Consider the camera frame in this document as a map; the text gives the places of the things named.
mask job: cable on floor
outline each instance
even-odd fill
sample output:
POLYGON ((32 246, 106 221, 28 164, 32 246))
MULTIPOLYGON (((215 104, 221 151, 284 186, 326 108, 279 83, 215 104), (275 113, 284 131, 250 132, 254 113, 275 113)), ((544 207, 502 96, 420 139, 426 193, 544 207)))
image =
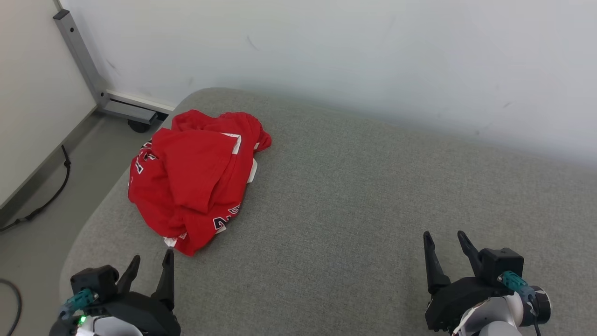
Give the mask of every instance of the cable on floor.
POLYGON ((7 333, 7 336, 10 336, 13 334, 14 328, 17 327, 17 324, 19 323, 19 319, 21 318, 21 310, 23 309, 23 303, 22 303, 21 293, 19 292, 19 289, 12 282, 10 282, 6 279, 0 279, 0 283, 3 283, 5 285, 7 285, 8 287, 10 287, 10 289, 12 289, 14 292, 14 296, 17 298, 17 316, 15 316, 13 325, 10 327, 10 330, 7 333))
POLYGON ((0 228, 0 233, 3 233, 4 231, 10 229, 11 227, 19 225, 22 222, 30 222, 35 216, 39 215, 39 213, 44 211, 44 209, 46 207, 48 207, 48 205, 50 205, 58 197, 58 195, 60 195, 60 193, 62 193, 62 191, 64 190, 64 187, 66 186, 66 182, 68 182, 69 176, 70 176, 70 159, 69 159, 69 155, 66 153, 66 149, 64 148, 64 145, 62 145, 61 148, 62 148, 62 153, 64 154, 64 159, 65 159, 64 166, 66 167, 66 177, 64 178, 64 182, 62 182, 62 186, 60 187, 60 189, 58 189, 58 191, 54 194, 54 196, 52 196, 52 198, 49 201, 47 201, 41 207, 35 209, 32 213, 28 214, 27 216, 25 216, 23 218, 18 218, 10 225, 0 228))

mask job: baseboard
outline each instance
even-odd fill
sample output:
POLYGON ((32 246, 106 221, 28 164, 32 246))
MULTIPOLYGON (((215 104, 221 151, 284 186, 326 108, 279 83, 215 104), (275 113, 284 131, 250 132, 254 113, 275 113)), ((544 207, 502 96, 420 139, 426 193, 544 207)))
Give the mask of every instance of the baseboard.
POLYGON ((130 94, 115 92, 112 90, 106 90, 106 92, 110 95, 110 99, 118 100, 123 103, 136 105, 146 109, 151 109, 156 112, 170 114, 174 110, 173 106, 152 102, 151 100, 131 96, 130 94))

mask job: caster wheel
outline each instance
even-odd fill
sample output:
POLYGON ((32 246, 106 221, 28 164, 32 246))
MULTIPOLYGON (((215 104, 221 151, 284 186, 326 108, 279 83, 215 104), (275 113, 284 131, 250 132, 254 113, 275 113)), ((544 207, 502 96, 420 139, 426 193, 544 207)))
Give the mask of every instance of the caster wheel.
POLYGON ((151 125, 139 123, 138 121, 128 120, 128 125, 137 133, 145 133, 149 130, 151 125))

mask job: gray fabric surface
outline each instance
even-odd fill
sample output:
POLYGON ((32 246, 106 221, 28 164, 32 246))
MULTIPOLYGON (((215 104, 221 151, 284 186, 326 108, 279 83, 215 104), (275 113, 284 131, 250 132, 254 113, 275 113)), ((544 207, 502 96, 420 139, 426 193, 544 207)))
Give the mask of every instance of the gray fabric surface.
MULTIPOLYGON (((426 329, 423 231, 452 280, 471 276, 457 230, 510 247, 553 302, 543 335, 597 330, 597 174, 455 138, 225 88, 177 113, 247 111, 272 146, 240 215, 193 258, 176 253, 184 335, 398 334, 426 329)), ((77 238, 61 275, 135 254, 133 290, 157 285, 165 245, 127 199, 125 172, 77 238)), ((524 335, 534 335, 526 328, 524 335)))

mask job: folded fabric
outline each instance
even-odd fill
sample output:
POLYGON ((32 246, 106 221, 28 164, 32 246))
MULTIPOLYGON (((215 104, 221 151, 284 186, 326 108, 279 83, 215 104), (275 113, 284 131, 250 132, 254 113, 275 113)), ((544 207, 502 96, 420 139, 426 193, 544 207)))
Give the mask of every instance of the folded fabric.
POLYGON ((244 112, 217 118, 177 115, 131 162, 128 198, 156 233, 186 255, 205 246, 234 218, 256 167, 255 152, 272 143, 244 112))

